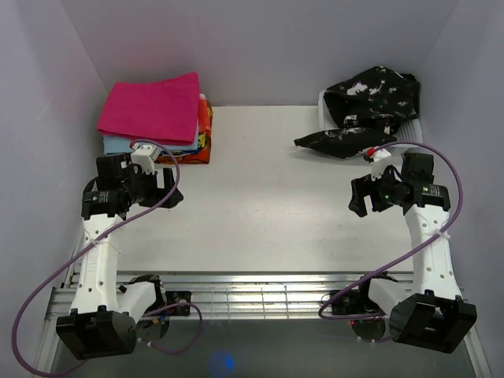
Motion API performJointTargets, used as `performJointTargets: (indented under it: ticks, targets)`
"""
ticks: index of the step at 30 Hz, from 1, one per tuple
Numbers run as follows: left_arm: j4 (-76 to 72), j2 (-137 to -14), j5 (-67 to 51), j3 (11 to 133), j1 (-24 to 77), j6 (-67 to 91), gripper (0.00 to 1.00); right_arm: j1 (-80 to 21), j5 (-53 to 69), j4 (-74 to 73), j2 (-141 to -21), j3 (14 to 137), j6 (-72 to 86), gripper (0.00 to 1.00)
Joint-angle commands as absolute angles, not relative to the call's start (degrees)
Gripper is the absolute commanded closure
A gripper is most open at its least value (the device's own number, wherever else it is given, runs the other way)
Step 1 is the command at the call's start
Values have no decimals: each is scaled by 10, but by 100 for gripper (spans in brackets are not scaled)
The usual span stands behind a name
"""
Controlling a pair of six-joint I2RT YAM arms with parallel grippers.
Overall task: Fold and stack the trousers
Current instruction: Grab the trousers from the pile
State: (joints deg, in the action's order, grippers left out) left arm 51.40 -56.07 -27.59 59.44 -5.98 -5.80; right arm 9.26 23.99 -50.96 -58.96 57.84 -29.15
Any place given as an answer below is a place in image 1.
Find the black white patterned trousers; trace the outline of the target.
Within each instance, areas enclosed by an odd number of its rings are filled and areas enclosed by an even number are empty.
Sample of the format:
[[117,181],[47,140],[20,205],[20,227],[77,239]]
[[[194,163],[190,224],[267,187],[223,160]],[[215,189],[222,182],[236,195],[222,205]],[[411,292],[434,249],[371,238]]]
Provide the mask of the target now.
[[419,117],[420,92],[421,83],[412,74],[383,66],[367,69],[324,91],[335,128],[295,139],[294,144],[347,159],[394,142],[402,124]]

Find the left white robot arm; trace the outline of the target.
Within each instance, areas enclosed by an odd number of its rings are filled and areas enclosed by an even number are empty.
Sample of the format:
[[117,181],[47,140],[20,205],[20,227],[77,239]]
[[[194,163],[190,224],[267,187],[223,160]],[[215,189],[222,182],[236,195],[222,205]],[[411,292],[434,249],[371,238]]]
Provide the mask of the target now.
[[159,314],[167,305],[157,275],[137,276],[117,286],[121,223],[131,206],[171,209],[183,200],[172,170],[157,174],[155,146],[132,154],[96,160],[98,175],[83,189],[81,217],[88,249],[69,314],[57,319],[56,333],[80,360],[130,354],[137,324],[145,313]]

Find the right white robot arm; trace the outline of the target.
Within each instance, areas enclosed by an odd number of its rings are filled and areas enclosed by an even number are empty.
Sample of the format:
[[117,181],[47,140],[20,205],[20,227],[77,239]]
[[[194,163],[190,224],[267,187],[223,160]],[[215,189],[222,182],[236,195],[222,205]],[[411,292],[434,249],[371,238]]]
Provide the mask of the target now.
[[462,299],[450,258],[449,236],[441,228],[449,220],[450,196],[434,182],[434,157],[407,153],[396,172],[387,150],[368,152],[372,170],[352,180],[349,208],[359,217],[392,206],[402,208],[413,255],[413,286],[404,291],[385,272],[362,283],[355,301],[360,310],[381,310],[389,318],[391,339],[414,347],[450,354],[475,324],[476,307]]

